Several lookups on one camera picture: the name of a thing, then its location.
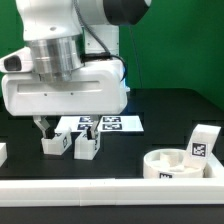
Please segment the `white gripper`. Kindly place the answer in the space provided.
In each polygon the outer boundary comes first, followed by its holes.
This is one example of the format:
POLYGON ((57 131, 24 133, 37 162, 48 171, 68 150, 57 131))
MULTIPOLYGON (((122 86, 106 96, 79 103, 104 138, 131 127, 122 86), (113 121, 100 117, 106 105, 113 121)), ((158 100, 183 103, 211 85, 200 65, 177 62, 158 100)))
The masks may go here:
POLYGON ((97 135, 99 115, 120 114, 127 105, 119 60, 88 62, 72 72, 70 81, 42 82, 36 74, 6 74, 2 93, 7 111, 13 116, 34 116, 45 139, 53 139, 54 129, 45 116, 91 115, 87 139, 97 135))

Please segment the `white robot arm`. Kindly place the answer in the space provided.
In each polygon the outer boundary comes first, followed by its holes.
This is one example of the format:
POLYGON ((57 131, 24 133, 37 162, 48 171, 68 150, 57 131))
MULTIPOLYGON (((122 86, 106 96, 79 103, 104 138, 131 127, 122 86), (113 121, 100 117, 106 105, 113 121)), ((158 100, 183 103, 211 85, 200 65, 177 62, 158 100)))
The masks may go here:
POLYGON ((46 139, 46 118, 116 115, 127 105, 117 28, 138 23, 152 0, 15 0, 25 46, 0 58, 7 111, 31 116, 46 139))

